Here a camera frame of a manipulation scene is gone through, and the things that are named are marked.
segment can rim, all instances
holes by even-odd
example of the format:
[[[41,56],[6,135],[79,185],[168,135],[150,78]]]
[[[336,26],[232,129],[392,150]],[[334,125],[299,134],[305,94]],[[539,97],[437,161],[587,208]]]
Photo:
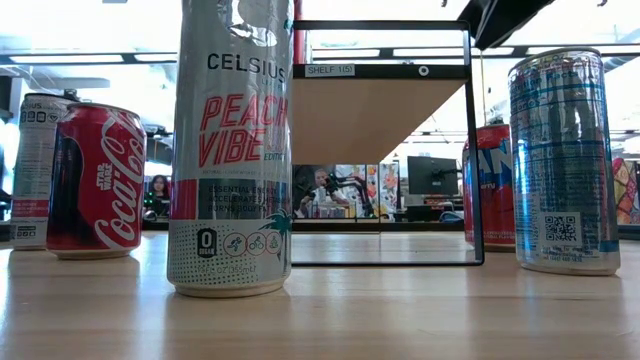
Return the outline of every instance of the can rim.
[[[53,98],[58,98],[58,99],[64,99],[64,100],[68,100],[68,101],[72,101],[75,102],[75,100],[73,99],[69,99],[66,98],[62,95],[57,95],[57,94],[48,94],[48,93],[28,93],[24,95],[24,98],[28,98],[28,97],[32,97],[32,96],[44,96],[44,97],[53,97]]]
[[[587,51],[587,52],[592,52],[595,53],[596,55],[600,56],[601,53],[598,49],[590,47],[590,46],[566,46],[566,47],[562,47],[562,48],[558,48],[558,49],[553,49],[553,50],[547,50],[547,51],[543,51],[540,54],[535,54],[535,55],[531,55],[527,58],[524,58],[520,61],[518,61],[515,65],[513,65],[513,67],[511,69],[509,69],[509,74],[511,74],[511,72],[517,68],[520,67],[522,64],[541,58],[541,57],[545,57],[551,54],[555,54],[555,53],[562,53],[562,52],[569,52],[569,51]]]
[[[124,111],[124,112],[132,114],[135,117],[137,117],[138,119],[140,119],[140,115],[134,113],[131,110],[123,109],[123,108],[120,108],[120,107],[117,107],[117,106],[113,106],[113,105],[101,104],[101,103],[75,102],[75,103],[71,103],[71,104],[67,105],[67,110],[71,110],[74,107],[80,107],[80,106],[98,107],[98,108],[105,108],[105,109],[111,109],[111,110]]]
[[[489,124],[489,125],[484,125],[484,126],[480,126],[479,128],[476,128],[476,131],[477,131],[477,130],[480,130],[480,129],[486,129],[486,128],[488,128],[488,127],[494,127],[494,126],[496,126],[496,127],[497,127],[497,126],[509,126],[509,124],[504,124],[504,123],[502,123],[502,124]]]

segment palm tree graphic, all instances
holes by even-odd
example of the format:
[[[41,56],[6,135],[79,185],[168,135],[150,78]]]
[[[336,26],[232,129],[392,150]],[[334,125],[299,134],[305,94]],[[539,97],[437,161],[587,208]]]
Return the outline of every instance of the palm tree graphic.
[[[283,272],[286,272],[287,259],[289,258],[288,256],[289,253],[287,251],[291,251],[290,249],[287,249],[287,239],[289,237],[289,234],[291,234],[291,216],[287,214],[287,212],[284,209],[278,209],[278,212],[267,216],[267,219],[271,220],[271,222],[261,227],[260,230],[262,229],[278,230],[278,233],[280,233],[280,236],[282,236],[282,247],[280,248],[280,251],[278,251],[277,255],[278,255],[278,260],[281,260],[282,252],[284,248],[284,271]]]

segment computer monitor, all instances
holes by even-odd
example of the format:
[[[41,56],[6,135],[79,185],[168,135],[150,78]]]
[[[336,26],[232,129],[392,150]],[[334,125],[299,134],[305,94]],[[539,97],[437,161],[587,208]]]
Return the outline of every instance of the computer monitor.
[[[408,156],[407,168],[410,194],[458,194],[458,168],[455,159]]]

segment man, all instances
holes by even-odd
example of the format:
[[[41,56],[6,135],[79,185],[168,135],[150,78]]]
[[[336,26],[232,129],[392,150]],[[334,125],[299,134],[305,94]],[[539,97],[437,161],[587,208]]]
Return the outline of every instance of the man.
[[[309,214],[309,210],[317,208],[318,204],[331,203],[333,201],[334,203],[339,205],[349,205],[349,200],[345,199],[344,195],[342,195],[340,191],[334,191],[333,194],[327,194],[327,191],[324,187],[327,185],[329,174],[325,169],[320,168],[316,170],[314,175],[316,189],[313,190],[313,194],[315,195],[315,197],[313,197],[312,199],[311,196],[305,196],[300,201],[300,211],[302,212],[304,217],[313,217],[312,214]],[[327,201],[327,195],[331,197],[331,200]]]

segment shelf label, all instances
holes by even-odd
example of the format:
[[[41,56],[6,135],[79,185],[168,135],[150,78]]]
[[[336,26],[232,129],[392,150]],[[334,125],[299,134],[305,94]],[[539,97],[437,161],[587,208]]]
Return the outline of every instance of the shelf label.
[[[305,65],[304,77],[356,76],[353,64],[343,65]]]

